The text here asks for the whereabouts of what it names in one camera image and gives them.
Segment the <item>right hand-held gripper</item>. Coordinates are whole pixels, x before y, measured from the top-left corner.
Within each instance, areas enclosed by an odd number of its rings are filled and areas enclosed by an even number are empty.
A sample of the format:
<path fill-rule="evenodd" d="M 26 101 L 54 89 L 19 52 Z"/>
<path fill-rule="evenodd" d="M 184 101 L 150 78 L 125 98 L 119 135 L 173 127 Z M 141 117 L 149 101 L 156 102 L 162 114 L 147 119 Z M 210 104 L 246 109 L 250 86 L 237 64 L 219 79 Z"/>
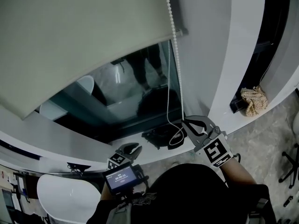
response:
<path fill-rule="evenodd" d="M 226 133 L 207 116 L 192 115 L 182 121 L 190 140 L 196 146 L 194 152 L 209 162 L 210 166 L 219 168 L 232 158 L 232 152 L 227 142 Z M 210 132 L 203 139 L 203 131 Z"/>

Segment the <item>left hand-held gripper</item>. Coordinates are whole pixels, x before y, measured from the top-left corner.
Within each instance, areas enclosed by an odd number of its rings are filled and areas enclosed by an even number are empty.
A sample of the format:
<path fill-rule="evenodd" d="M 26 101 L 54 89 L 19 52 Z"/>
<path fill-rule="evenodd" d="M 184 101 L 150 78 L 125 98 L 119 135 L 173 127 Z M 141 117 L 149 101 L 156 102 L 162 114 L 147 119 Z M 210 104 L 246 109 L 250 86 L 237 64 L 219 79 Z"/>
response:
<path fill-rule="evenodd" d="M 119 167 L 125 163 L 133 163 L 142 151 L 139 143 L 126 143 L 121 145 L 107 160 L 107 170 Z"/>

